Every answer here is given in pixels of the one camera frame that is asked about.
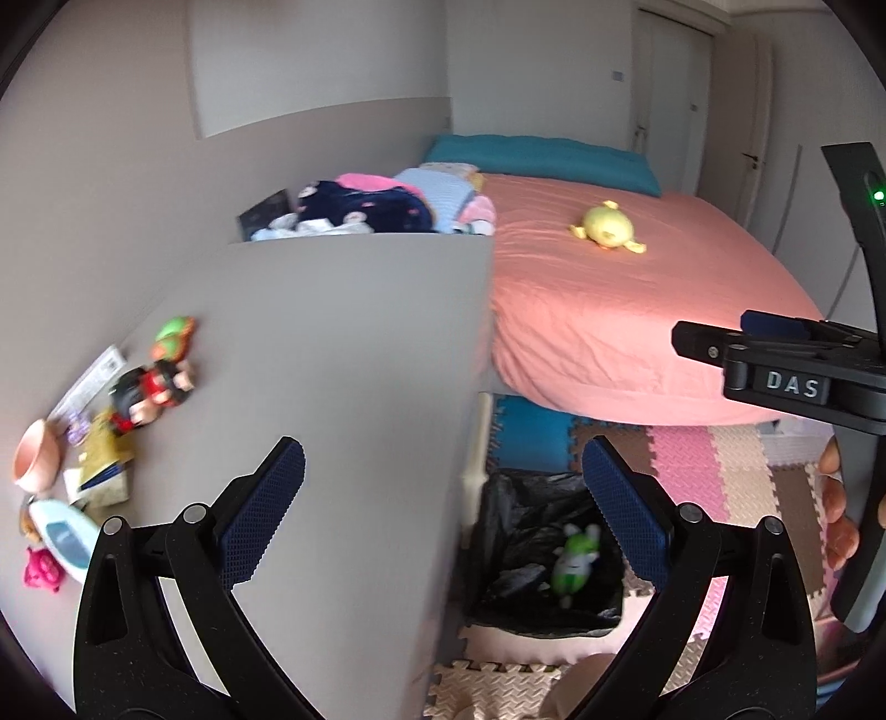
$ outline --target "table top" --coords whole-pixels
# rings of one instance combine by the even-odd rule
[[[198,319],[196,390],[135,433],[131,497],[113,508],[133,526],[211,504],[283,435],[304,446],[305,483],[234,594],[328,720],[421,707],[488,357],[491,258],[491,240],[469,236],[228,246],[169,288],[121,346],[148,362],[163,322]],[[221,687],[170,585],[194,668]],[[20,588],[20,602],[3,608],[68,702],[79,592],[70,578],[58,595]]]

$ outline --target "trash bin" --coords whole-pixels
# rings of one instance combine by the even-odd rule
[[[601,529],[599,558],[569,608],[549,588],[565,527]],[[469,624],[532,638],[601,637],[621,621],[625,565],[579,473],[495,471],[483,487],[465,577]]]

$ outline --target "door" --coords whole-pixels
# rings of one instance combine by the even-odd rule
[[[710,91],[709,35],[639,11],[634,29],[633,150],[663,190],[696,194]]]
[[[698,197],[745,228],[763,175],[772,98],[772,43],[745,30],[718,36]]]

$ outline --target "hand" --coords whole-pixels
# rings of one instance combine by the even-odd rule
[[[819,460],[819,472],[825,477],[821,490],[821,503],[825,508],[828,531],[825,535],[825,552],[828,564],[834,570],[842,568],[846,561],[859,549],[859,529],[846,517],[846,490],[843,484],[832,477],[840,469],[840,450],[836,438],[831,438]],[[880,503],[878,513],[880,524],[886,528],[886,497]]]

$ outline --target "yellow plush toy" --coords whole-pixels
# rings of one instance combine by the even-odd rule
[[[618,203],[612,200],[592,207],[585,213],[580,227],[570,225],[569,229],[576,238],[592,239],[602,247],[626,247],[632,253],[646,252],[646,246],[633,238],[633,223],[618,209]]]

